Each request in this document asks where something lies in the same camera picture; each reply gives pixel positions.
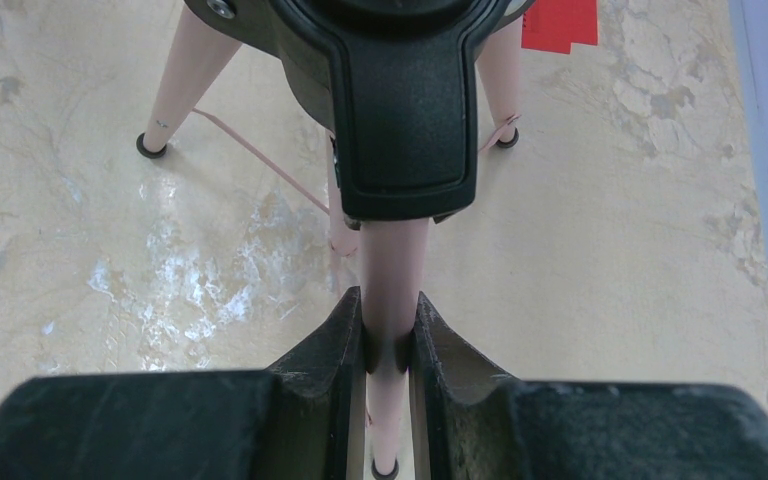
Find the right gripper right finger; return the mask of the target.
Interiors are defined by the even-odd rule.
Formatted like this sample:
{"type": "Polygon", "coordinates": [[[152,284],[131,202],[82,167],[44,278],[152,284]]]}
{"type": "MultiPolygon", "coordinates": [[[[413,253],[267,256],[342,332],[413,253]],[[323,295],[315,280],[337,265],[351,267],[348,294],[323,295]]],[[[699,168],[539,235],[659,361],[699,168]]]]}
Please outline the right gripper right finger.
{"type": "Polygon", "coordinates": [[[426,297],[410,396],[419,479],[768,479],[768,415],[744,391],[522,380],[426,297]]]}

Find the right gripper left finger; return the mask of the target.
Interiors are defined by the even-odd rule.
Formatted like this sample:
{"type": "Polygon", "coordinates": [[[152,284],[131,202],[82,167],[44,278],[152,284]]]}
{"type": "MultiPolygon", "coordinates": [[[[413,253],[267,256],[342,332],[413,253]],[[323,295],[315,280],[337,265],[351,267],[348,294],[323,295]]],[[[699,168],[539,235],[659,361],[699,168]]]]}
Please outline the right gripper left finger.
{"type": "Polygon", "coordinates": [[[263,370],[37,377],[0,404],[0,479],[360,479],[360,293],[263,370]]]}

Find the pink tripod music stand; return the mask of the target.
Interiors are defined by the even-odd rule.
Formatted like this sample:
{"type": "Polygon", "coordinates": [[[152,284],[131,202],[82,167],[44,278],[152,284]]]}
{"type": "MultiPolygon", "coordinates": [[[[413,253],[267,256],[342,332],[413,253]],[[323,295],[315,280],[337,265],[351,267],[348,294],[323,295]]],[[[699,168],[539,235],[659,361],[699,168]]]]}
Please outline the pink tripod music stand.
{"type": "Polygon", "coordinates": [[[409,338],[428,231],[475,199],[477,83],[494,144],[518,140],[506,67],[525,1],[188,1],[138,152],[170,138],[242,46],[277,58],[329,134],[331,245],[362,263],[373,475],[398,475],[409,338]]]}

